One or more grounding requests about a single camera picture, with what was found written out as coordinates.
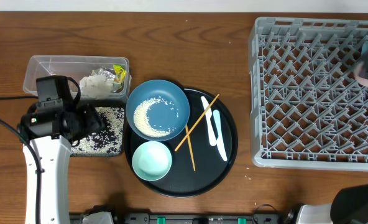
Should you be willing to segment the white napkin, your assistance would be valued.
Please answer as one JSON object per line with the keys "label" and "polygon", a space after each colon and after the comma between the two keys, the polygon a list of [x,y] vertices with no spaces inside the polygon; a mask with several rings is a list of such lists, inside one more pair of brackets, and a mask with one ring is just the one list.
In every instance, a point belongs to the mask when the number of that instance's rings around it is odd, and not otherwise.
{"label": "white napkin", "polygon": [[99,98],[113,90],[113,80],[104,75],[92,75],[80,80],[80,90],[83,96]]}

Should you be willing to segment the yellow foil wrapper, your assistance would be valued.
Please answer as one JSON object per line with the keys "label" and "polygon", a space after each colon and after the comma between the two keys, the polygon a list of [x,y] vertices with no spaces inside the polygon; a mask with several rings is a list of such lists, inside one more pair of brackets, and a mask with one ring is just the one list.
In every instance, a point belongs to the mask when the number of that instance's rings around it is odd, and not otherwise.
{"label": "yellow foil wrapper", "polygon": [[104,77],[104,83],[110,88],[110,92],[116,92],[122,88],[126,71],[120,65],[113,65],[112,69],[98,68],[93,70],[92,76]]}

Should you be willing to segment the blue plate with rice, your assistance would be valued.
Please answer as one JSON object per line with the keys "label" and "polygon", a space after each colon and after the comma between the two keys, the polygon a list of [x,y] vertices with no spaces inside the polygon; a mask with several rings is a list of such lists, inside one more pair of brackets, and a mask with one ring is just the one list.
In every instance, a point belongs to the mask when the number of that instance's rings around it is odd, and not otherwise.
{"label": "blue plate with rice", "polygon": [[131,129],[149,141],[167,141],[180,134],[190,117],[184,91],[166,80],[149,80],[136,87],[126,104]]}

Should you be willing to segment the green bowl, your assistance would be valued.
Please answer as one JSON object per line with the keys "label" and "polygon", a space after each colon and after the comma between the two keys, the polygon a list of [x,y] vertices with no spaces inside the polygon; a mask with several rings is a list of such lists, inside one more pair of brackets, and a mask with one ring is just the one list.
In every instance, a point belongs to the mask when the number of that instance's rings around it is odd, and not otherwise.
{"label": "green bowl", "polygon": [[132,168],[136,176],[146,181],[160,180],[172,166],[172,153],[169,148],[157,141],[141,144],[132,157]]}

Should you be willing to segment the white cup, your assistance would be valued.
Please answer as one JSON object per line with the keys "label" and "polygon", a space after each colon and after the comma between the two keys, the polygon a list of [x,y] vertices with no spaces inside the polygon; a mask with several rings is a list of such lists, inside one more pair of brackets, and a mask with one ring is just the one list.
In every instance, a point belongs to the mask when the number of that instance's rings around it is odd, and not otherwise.
{"label": "white cup", "polygon": [[364,68],[364,62],[359,62],[354,69],[354,79],[362,86],[368,87],[368,74]]}

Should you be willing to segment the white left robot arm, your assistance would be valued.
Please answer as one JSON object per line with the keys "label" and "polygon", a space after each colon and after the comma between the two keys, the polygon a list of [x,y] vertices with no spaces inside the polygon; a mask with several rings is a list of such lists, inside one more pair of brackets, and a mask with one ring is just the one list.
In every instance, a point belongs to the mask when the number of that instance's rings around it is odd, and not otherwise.
{"label": "white left robot arm", "polygon": [[68,164],[74,142],[103,129],[92,105],[75,106],[61,100],[40,102],[23,115],[27,169],[26,223],[69,223]]}

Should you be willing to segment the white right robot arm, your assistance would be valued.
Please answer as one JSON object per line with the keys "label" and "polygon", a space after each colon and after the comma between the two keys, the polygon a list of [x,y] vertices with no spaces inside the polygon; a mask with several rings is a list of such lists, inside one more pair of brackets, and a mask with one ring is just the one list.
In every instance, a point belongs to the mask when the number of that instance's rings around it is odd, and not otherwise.
{"label": "white right robot arm", "polygon": [[368,184],[340,190],[332,203],[301,206],[295,223],[368,223]]}

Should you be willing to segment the grey dishwasher rack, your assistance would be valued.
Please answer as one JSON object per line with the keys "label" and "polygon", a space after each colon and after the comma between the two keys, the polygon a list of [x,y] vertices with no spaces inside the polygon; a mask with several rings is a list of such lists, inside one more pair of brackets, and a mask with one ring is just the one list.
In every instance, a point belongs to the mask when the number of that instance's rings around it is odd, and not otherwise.
{"label": "grey dishwasher rack", "polygon": [[259,17],[248,39],[258,167],[368,172],[368,21]]}

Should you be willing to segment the black rectangular tray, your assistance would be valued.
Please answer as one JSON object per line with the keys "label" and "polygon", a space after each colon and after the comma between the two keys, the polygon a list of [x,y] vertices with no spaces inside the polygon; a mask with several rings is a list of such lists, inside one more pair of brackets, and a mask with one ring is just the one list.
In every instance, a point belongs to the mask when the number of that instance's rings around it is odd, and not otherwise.
{"label": "black rectangular tray", "polygon": [[105,128],[74,142],[72,157],[114,157],[122,153],[125,104],[113,100],[83,100],[80,105],[93,105]]}

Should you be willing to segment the clear plastic bin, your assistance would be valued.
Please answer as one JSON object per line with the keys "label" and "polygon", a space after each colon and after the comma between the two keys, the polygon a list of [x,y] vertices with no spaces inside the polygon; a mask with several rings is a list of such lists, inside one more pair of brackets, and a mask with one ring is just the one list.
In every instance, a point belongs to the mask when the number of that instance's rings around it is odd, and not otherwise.
{"label": "clear plastic bin", "polygon": [[129,97],[131,76],[129,61],[125,57],[77,56],[77,55],[34,55],[30,58],[25,74],[23,90],[37,95],[36,79],[52,75],[71,77],[77,83],[91,72],[103,68],[114,73],[114,65],[121,66],[125,72],[122,87],[116,92],[101,93],[98,96],[81,93],[82,100],[116,100],[125,103]]}

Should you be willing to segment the round black tray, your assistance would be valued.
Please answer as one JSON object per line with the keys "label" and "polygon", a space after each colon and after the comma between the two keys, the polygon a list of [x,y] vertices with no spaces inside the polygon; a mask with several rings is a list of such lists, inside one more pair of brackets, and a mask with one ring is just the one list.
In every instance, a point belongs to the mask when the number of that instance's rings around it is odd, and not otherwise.
{"label": "round black tray", "polygon": [[[190,88],[184,88],[182,90],[186,94],[190,104],[190,117],[186,124],[188,125],[188,129],[190,129],[205,110],[201,102],[201,97],[204,96],[209,104],[215,97],[201,90]],[[228,160],[226,162],[222,160],[217,145],[210,146],[206,118],[204,116],[190,134],[196,172],[193,171],[187,139],[177,152],[174,151],[186,135],[184,129],[172,139],[158,141],[166,145],[172,153],[172,166],[167,175],[160,180],[150,182],[137,177],[144,185],[163,195],[191,197],[207,192],[227,176],[237,154],[238,137],[236,125],[229,110],[219,100],[216,100],[210,109],[212,111],[211,123],[216,138],[218,137],[218,133],[213,118],[213,111],[218,110],[220,112],[224,147]],[[127,161],[132,170],[132,157],[135,150],[141,144],[148,141],[137,135],[128,125],[124,147]]]}

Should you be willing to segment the white plastic spoon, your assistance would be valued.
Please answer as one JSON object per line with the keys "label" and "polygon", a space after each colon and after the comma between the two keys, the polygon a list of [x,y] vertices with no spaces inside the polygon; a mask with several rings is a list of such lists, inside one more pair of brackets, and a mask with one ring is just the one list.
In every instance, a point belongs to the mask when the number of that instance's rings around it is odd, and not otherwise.
{"label": "white plastic spoon", "polygon": [[216,125],[218,137],[216,138],[216,145],[219,151],[219,154],[223,161],[227,161],[228,157],[226,154],[226,150],[224,147],[224,140],[223,140],[223,132],[222,132],[222,126],[221,126],[221,115],[218,110],[213,111],[213,118]]}

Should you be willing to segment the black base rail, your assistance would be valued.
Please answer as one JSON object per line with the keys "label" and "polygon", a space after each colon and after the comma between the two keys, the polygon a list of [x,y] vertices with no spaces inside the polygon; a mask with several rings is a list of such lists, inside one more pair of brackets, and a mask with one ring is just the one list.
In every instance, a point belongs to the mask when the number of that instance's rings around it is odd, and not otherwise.
{"label": "black base rail", "polygon": [[218,215],[218,214],[151,214],[128,213],[117,214],[110,206],[95,206],[86,213],[69,214],[71,223],[91,223],[90,216],[104,218],[111,215],[104,223],[119,224],[281,224],[295,223],[298,209],[293,208],[286,213],[278,212],[273,206],[263,204],[249,215]]}

